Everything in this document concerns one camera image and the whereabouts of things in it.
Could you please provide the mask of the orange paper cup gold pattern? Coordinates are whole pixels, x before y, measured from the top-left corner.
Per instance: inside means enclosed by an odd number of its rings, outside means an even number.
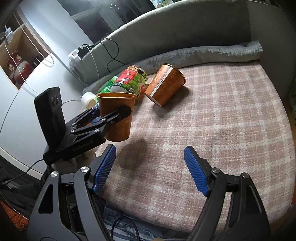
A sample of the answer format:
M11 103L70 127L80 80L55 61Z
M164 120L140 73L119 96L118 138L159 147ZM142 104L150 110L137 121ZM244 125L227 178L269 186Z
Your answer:
M105 92L98 94L98 103L100 109L100 116L103 117L107 114L126 105L131 109L128 117L114 124L105 138L112 142L121 142L127 140L130 136L130 128L132 124L132 114L135 104L136 95L127 92Z

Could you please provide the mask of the green red label cup noodle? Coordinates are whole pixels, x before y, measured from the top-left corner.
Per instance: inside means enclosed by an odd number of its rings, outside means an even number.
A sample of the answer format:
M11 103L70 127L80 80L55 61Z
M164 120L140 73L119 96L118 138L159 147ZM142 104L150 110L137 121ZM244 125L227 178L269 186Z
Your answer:
M148 80L147 73L136 65L126 68L111 86L111 92L126 92L141 95Z

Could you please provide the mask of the green label bottle white cap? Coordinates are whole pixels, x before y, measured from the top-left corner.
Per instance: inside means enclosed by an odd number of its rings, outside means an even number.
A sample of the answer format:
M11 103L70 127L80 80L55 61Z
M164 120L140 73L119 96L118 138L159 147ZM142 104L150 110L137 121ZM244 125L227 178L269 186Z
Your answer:
M100 93L106 93L106 92L110 92L112 85L114 84L115 80L117 80L117 76L112 77L109 81L107 81L107 84L104 85L104 87L102 88L102 90L100 90L100 92L86 92L82 95L81 97L81 102L82 105L85 108L92 108L93 106L95 106L96 104L98 104L98 95Z

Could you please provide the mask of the grey fleece blanket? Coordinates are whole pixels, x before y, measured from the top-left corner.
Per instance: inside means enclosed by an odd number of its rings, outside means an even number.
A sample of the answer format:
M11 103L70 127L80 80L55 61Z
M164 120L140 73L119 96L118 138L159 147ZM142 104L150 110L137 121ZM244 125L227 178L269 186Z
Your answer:
M99 59L103 56L101 45L94 48L93 56L88 53L79 63L73 65L73 72L87 85L84 92L102 89L107 80L133 64L144 68L147 74L152 74L156 73L163 63L177 68L214 62L240 63L258 60L263 54L263 47L259 41L229 46L180 47L177 49L159 44L146 46L143 42L120 43L119 47L119 57L125 65L114 65L110 73L102 71L104 62Z

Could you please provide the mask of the blue label crumpled plastic bottle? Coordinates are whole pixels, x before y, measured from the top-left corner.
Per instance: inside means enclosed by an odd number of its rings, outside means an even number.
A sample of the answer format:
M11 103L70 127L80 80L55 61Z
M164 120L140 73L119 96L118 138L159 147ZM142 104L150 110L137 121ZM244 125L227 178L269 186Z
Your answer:
M100 121L100 110L99 110L99 104L97 103L95 106L92 108L92 120L90 121L90 125L96 124Z

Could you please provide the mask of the pink plaid cushion cover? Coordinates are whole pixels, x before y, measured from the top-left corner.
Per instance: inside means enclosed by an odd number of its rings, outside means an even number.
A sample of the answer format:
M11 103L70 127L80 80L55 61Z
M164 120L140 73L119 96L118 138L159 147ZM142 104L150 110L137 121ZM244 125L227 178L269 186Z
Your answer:
M205 203L184 161L192 146L224 173L250 175L269 223L281 223L295 185L295 148L285 108L258 61L182 69L185 85L160 107L137 101L130 137L101 196L147 222L193 229Z

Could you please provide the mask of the white power strip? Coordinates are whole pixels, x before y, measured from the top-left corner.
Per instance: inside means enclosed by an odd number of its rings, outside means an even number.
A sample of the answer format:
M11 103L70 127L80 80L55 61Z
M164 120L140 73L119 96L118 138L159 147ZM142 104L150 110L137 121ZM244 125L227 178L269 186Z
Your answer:
M79 62L83 59L83 57L90 52L90 50L93 48L93 45L84 44L77 49L73 50L68 55L68 61L69 62Z

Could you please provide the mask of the wooden wall shelf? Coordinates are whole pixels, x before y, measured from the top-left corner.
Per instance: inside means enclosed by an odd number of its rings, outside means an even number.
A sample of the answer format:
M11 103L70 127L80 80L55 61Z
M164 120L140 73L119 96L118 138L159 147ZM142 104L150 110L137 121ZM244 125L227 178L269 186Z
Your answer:
M23 84L14 80L14 72L24 60L29 62L32 72L39 64L54 65L50 52L15 11L1 29L1 68L17 90Z

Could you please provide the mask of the grey sofa backrest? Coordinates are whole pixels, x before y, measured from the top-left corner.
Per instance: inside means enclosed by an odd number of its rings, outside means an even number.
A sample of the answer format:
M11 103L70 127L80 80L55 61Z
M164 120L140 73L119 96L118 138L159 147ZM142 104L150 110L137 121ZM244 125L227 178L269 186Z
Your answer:
M114 65L125 65L120 43L177 49L251 41L262 45L258 61L278 94L286 96L295 78L295 29L283 10L262 1L179 1L137 17L96 46L102 46L102 71L110 73Z

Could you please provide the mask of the red round ornament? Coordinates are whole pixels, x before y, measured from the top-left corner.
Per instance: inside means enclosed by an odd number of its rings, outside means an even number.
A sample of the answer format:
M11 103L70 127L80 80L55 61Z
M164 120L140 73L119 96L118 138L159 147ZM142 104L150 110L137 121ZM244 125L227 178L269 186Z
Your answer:
M14 72L14 80L22 85L31 73L32 69L29 62L24 60L17 66Z

